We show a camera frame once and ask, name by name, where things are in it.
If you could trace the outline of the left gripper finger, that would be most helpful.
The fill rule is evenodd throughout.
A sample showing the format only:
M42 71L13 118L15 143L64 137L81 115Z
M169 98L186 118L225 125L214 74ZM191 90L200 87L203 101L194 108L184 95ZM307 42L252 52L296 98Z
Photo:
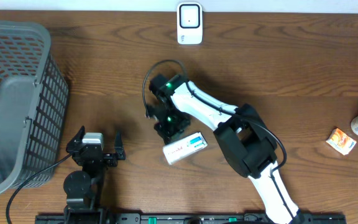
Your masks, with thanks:
M126 158L126 152L124 150L121 133L119 131L116 133L116 137L115 137L115 141L114 141L114 150L115 150L117 159L125 159Z
M85 127L82 126L75 136L68 142L67 148L76 148L82 143L83 136L85 135Z

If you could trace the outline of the small orange box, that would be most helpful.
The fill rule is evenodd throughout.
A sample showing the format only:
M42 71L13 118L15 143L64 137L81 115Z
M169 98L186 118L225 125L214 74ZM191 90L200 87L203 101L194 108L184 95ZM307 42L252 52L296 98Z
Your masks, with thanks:
M357 144L356 140L349 137L339 128L332 131L326 142L344 156L348 155Z

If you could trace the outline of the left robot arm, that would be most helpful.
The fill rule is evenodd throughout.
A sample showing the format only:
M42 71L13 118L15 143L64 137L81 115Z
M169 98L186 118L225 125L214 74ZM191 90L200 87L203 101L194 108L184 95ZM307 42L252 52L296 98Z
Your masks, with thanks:
M100 200L106 171L126 159L120 132L114 139L114 152L103 152L103 148L103 135L87 133L84 126L67 144L67 153L82 170L70 173L63 183L67 195L64 224L116 223L115 216L100 205Z

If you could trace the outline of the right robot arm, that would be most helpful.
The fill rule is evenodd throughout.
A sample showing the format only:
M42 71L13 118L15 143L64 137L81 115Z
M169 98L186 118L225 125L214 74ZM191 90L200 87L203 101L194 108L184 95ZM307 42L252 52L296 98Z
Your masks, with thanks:
M181 135L194 117L213 131L232 169L253 183L269 220L304 221L280 177L279 170L285 162L277 161L275 150L283 144L251 105L225 104L201 91L183 75L167 79L159 74L151 79L149 90L158 105L147 105L147 115L157 120L154 129L166 146L184 142Z

